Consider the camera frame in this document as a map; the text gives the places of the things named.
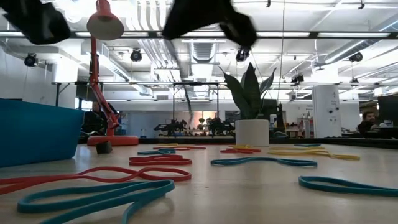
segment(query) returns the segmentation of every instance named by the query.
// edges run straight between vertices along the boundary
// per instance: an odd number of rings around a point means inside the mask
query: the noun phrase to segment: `blue bin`
[[[0,99],[0,167],[70,159],[83,111]]]

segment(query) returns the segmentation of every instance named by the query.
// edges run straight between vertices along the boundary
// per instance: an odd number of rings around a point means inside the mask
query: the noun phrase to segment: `white pot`
[[[269,122],[265,119],[235,121],[237,145],[269,146]]]

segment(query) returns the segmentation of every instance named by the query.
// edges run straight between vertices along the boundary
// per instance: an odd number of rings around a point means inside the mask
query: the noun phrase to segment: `table surface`
[[[398,151],[324,146],[334,153],[359,155],[361,160],[343,161],[321,156],[285,156],[284,158],[316,160],[318,168],[292,167],[261,161],[219,167],[211,166],[210,160],[250,155],[220,154],[220,149],[224,149],[225,146],[207,146],[207,150],[178,151],[178,154],[192,159],[193,164],[176,168],[191,172],[192,180],[177,182],[173,191],[138,211],[130,223],[397,223],[398,198],[337,194],[306,189],[299,186],[298,177],[319,175],[398,188]],[[93,147],[78,146],[73,159],[5,167],[0,169],[0,177],[74,174],[97,166],[120,166],[138,170],[142,167],[129,166],[128,157],[136,156],[137,151],[152,150],[153,147],[154,145],[114,147],[111,154],[99,156]],[[266,153],[267,150],[263,150],[253,155],[265,156]],[[116,177],[109,172],[96,175]],[[1,223],[39,223],[63,213],[17,213],[17,201],[28,194],[60,187],[100,184],[102,183],[91,180],[63,180],[0,195]],[[121,215],[127,206],[97,212],[70,223],[120,223]]]

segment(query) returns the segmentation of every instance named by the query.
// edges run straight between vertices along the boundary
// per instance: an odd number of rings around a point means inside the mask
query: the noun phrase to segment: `man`
[[[104,112],[101,111],[101,106],[98,102],[93,102],[92,110],[85,113],[85,122],[82,131],[90,133],[96,131],[100,135],[106,133],[108,122]]]
[[[371,111],[367,111],[362,114],[362,122],[361,124],[358,125],[358,131],[361,134],[364,134],[368,131],[371,131],[375,128],[377,128],[377,125],[374,124],[375,122],[375,117],[374,113]]]

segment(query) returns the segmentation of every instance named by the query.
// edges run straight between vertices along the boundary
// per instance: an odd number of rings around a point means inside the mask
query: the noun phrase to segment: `red lamp head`
[[[88,32],[98,40],[116,40],[124,32],[122,22],[111,12],[108,0],[97,0],[97,12],[87,22]]]

